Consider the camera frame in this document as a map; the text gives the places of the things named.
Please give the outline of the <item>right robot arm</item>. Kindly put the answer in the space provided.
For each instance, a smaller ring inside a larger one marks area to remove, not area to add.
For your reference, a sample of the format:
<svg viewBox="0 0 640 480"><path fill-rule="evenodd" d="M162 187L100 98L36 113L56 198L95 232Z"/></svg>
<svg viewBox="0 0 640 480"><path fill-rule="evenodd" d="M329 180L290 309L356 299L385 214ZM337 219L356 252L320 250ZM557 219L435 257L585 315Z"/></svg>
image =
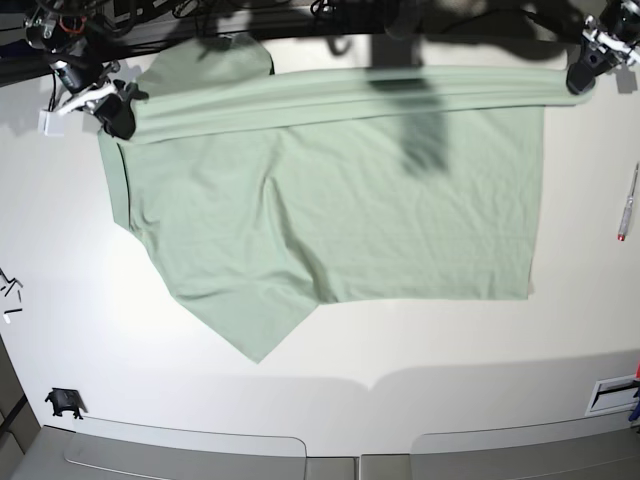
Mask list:
<svg viewBox="0 0 640 480"><path fill-rule="evenodd" d="M52 114L89 114L107 134L128 140L136 130L131 102L146 95L136 84L112 77L121 65L102 59L94 41L127 35L138 23L138 7L130 1L128 19L117 27L101 13L103 5L102 1L37 1L24 22L26 40L42 52L69 94L61 105L50 105Z"/></svg>

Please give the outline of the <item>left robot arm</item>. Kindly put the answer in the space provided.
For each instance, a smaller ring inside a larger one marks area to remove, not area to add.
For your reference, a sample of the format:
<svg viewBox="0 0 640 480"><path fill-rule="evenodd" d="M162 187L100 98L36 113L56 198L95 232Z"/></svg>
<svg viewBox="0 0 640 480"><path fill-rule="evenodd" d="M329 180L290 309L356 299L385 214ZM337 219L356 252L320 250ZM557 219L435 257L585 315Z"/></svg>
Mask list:
<svg viewBox="0 0 640 480"><path fill-rule="evenodd" d="M568 65L566 87L573 95L583 95L601 75L638 63L639 2L608 1L598 17L588 15L584 20L577 59Z"/></svg>

